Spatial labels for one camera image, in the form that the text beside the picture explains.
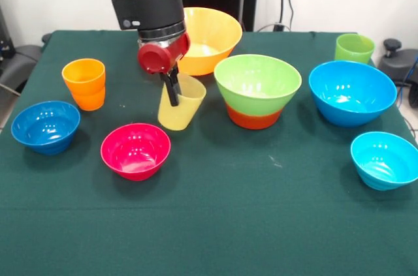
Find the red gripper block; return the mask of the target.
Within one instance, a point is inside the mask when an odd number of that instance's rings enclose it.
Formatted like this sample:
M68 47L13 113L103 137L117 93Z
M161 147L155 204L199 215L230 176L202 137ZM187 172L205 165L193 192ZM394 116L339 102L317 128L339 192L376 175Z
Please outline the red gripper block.
M177 62L190 48L190 38L187 33L165 41L153 41L140 44L138 62L148 73L160 73L164 81L171 106L178 106L178 94L181 92L178 81Z

